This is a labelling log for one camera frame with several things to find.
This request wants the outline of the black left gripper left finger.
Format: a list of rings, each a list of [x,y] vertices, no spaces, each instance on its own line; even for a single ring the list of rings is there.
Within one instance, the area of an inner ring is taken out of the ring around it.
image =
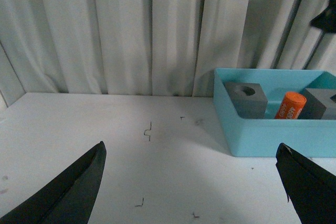
[[[101,185],[106,146],[96,144],[1,223],[88,223]]]

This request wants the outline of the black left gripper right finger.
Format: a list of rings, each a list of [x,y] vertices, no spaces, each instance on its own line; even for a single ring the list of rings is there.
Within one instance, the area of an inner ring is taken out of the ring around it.
[[[284,143],[276,168],[301,223],[335,223],[335,175]]]

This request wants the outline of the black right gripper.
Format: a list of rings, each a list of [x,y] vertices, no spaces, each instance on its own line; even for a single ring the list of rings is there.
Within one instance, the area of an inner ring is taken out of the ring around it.
[[[335,33],[335,0],[329,0],[326,9],[310,21],[310,26],[324,33]]]

